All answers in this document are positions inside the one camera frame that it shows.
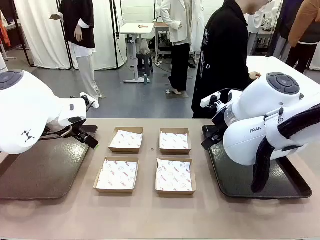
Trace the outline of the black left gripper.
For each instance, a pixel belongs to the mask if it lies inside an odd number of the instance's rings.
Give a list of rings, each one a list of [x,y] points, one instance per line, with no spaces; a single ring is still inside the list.
[[[95,139],[97,130],[96,125],[75,125],[72,127],[71,137],[95,150],[99,146],[99,142]]]

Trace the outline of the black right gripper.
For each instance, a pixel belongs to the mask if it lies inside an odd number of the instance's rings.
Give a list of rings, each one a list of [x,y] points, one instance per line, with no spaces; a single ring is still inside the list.
[[[202,132],[204,140],[201,145],[207,151],[213,145],[216,145],[223,140],[225,129],[220,129],[215,125],[203,125]]]

